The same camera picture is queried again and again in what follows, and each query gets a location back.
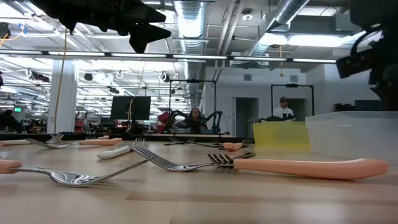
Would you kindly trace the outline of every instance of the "yellow bin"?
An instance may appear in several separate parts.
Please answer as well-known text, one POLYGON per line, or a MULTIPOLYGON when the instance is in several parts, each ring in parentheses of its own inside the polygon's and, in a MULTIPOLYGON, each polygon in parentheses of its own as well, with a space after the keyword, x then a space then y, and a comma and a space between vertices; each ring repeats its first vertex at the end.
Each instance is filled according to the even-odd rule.
POLYGON ((253 124, 256 149, 311 152, 305 122, 280 121, 253 124))

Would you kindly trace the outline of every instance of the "wooden table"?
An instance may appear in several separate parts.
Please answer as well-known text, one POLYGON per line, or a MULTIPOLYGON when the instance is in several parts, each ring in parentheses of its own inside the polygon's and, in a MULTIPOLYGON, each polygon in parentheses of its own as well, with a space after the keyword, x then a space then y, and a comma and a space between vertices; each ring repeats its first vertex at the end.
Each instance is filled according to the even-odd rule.
MULTIPOLYGON (((186 145, 147 146, 181 164, 208 162, 217 149, 186 145)), ((0 148, 2 159, 25 166, 105 175, 139 162, 136 153, 101 161, 112 147, 48 150, 0 148)), ((231 157, 245 149, 228 153, 231 157)), ((258 152, 257 158, 336 160, 314 154, 258 152)), ((398 223, 398 169, 359 181, 317 180, 244 170, 203 168, 166 172, 150 162, 83 189, 60 187, 43 174, 0 175, 0 221, 4 224, 122 223, 398 223)))

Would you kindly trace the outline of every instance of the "ceiling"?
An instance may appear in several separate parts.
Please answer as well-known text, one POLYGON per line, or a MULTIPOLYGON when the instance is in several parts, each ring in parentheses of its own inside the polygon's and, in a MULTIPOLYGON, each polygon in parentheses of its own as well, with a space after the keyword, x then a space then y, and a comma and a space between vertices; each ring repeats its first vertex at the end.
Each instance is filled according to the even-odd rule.
MULTIPOLYGON (((278 0, 246 0, 244 8, 250 10, 252 19, 244 21, 242 15, 234 15, 238 18, 237 26, 233 32, 233 39, 228 46, 227 54, 232 52, 248 51, 259 39, 258 26, 261 24, 261 19, 264 14, 275 10, 277 8, 278 0)), ((214 54, 216 52, 221 32, 223 30, 224 12, 226 12, 230 1, 217 0, 211 2, 207 6, 206 18, 206 54, 214 54)), ((300 13, 299 16, 307 18, 333 18, 337 14, 347 13, 348 0, 312 0, 300 13)), ((64 26, 57 20, 47 17, 40 9, 26 0, 18 1, 0 1, 0 22, 9 22, 11 37, 16 37, 21 33, 21 26, 25 28, 25 34, 13 41, 5 41, 0 49, 19 49, 19 50, 63 50, 64 45, 64 26)), ((158 40, 148 45, 147 53, 162 53, 162 54, 180 54, 180 41, 178 39, 177 19, 173 11, 160 11, 167 16, 164 23, 156 24, 172 31, 172 36, 165 40, 158 40)), ((67 50, 69 51, 87 51, 87 52, 134 52, 129 44, 129 37, 120 37, 116 31, 109 30, 107 33, 101 32, 97 27, 78 24, 74 35, 67 37, 67 50)), ((308 47, 297 45, 283 45, 279 48, 267 49, 267 54, 270 57, 298 57, 298 58, 328 58, 336 59, 347 51, 347 47, 308 47)), ((32 84, 44 83, 42 81, 29 79, 29 72, 27 69, 39 72, 49 78, 52 76, 52 59, 44 58, 17 58, 17 57, 1 57, 0 70, 4 73, 2 75, 5 83, 13 84, 32 84)), ((280 63, 270 63, 270 66, 277 68, 280 63)), ((75 65, 80 69, 79 85, 98 85, 101 82, 88 82, 84 79, 85 73, 95 74, 111 74, 113 75, 112 82, 120 86, 149 86, 153 89, 147 90, 147 95, 153 95, 154 99, 158 96, 166 97, 169 93, 166 89, 169 84, 160 80, 159 75, 165 72, 173 78, 184 79, 184 63, 176 62, 140 62, 140 61, 117 61, 117 60, 75 60, 75 65)), ((303 69, 307 65, 304 63, 284 63, 284 68, 303 69)), ((189 105, 185 102, 187 86, 184 83, 179 85, 181 90, 177 90, 176 97, 179 97, 179 102, 175 103, 176 109, 187 110, 189 105)), ((42 103, 44 109, 48 108, 49 87, 18 87, 18 90, 25 90, 26 92, 36 93, 40 97, 37 99, 42 103)), ((126 89, 125 95, 135 94, 144 95, 144 90, 136 91, 136 88, 126 89)), ((83 99, 91 100, 90 103, 98 104, 100 102, 98 95, 113 95, 107 88, 79 88, 78 90, 78 106, 86 110, 92 110, 93 107, 85 106, 87 102, 83 99)), ((0 92, 0 97, 12 95, 15 97, 30 97, 24 95, 17 95, 14 93, 0 92)), ((14 103, 16 100, 3 101, 3 104, 14 103)), ((164 98, 161 102, 155 100, 153 110, 159 107, 158 104, 168 102, 168 98, 164 98)), ((105 106, 101 107, 101 112, 109 111, 111 98, 105 100, 105 106)))

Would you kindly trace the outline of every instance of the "wall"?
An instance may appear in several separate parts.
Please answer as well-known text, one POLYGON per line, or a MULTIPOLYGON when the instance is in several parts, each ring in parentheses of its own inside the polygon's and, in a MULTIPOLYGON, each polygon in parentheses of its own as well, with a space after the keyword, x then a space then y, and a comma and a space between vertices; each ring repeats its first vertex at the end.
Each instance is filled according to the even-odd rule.
POLYGON ((335 65, 320 65, 307 73, 307 83, 314 85, 315 114, 330 113, 335 103, 354 104, 355 100, 378 100, 368 85, 369 71, 340 79, 335 65))
MULTIPOLYGON (((213 72, 214 68, 206 68, 208 80, 213 76, 213 72)), ((280 70, 225 68, 217 83, 216 97, 216 109, 223 112, 220 123, 221 132, 232 132, 233 130, 232 124, 234 124, 235 117, 233 98, 259 98, 259 117, 266 118, 271 115, 271 84, 290 83, 290 75, 298 75, 298 83, 305 84, 305 74, 300 73, 299 69, 284 69, 283 73, 285 76, 280 77, 280 70), (243 74, 251 74, 252 81, 243 81, 243 74)), ((310 114, 311 91, 309 88, 274 87, 274 108, 279 106, 279 98, 282 96, 306 99, 308 102, 306 111, 310 114)), ((202 100, 204 114, 211 114, 214 109, 214 93, 209 88, 205 88, 202 100)))

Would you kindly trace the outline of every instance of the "ductwork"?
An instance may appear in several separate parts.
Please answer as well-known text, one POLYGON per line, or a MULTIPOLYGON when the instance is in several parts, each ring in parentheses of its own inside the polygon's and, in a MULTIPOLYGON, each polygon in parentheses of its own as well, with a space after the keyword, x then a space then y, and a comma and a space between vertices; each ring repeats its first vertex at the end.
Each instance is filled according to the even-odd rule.
POLYGON ((268 49, 269 45, 265 44, 269 38, 270 30, 281 25, 288 24, 297 16, 297 14, 310 2, 310 0, 280 0, 276 9, 274 18, 267 26, 266 32, 259 41, 248 52, 248 56, 260 57, 268 49))
MULTIPOLYGON (((175 11, 178 14, 177 25, 180 37, 202 38, 205 34, 206 3, 198 1, 175 1, 175 11)), ((183 54, 203 54, 205 43, 197 40, 180 41, 183 54)), ((199 79, 201 63, 184 62, 186 79, 199 79)), ((191 108, 200 103, 198 85, 187 85, 191 108)))

